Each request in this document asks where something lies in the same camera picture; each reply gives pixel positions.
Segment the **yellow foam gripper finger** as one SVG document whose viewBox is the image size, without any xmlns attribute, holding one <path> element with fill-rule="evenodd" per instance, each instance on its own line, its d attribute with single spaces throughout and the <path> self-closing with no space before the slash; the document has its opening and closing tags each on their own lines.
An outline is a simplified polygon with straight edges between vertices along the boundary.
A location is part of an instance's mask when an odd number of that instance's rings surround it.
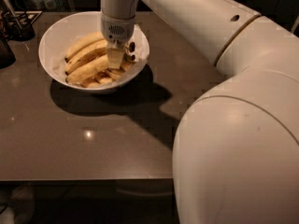
<svg viewBox="0 0 299 224">
<path fill-rule="evenodd" d="M 117 41 L 107 43 L 107 59 L 109 61 L 109 68 L 119 69 L 125 53 L 124 45 Z"/>
</svg>

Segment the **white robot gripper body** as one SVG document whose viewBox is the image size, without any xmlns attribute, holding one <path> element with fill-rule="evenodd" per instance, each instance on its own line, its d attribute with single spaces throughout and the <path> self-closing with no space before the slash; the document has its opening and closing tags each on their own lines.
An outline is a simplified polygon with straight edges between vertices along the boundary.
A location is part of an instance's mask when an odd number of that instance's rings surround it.
<svg viewBox="0 0 299 224">
<path fill-rule="evenodd" d="M 105 40 L 114 43 L 126 43 L 134 33 L 135 16 L 132 18 L 113 18 L 101 12 L 101 33 Z"/>
</svg>

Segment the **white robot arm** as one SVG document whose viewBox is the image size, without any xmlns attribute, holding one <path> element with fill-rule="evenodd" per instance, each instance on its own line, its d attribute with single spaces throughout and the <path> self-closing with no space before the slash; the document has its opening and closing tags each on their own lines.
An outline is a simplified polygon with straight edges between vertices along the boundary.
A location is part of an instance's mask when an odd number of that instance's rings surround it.
<svg viewBox="0 0 299 224">
<path fill-rule="evenodd" d="M 234 0 L 101 0 L 110 44 L 130 39 L 137 1 L 225 75 L 176 132 L 180 224 L 299 224 L 299 38 Z"/>
</svg>

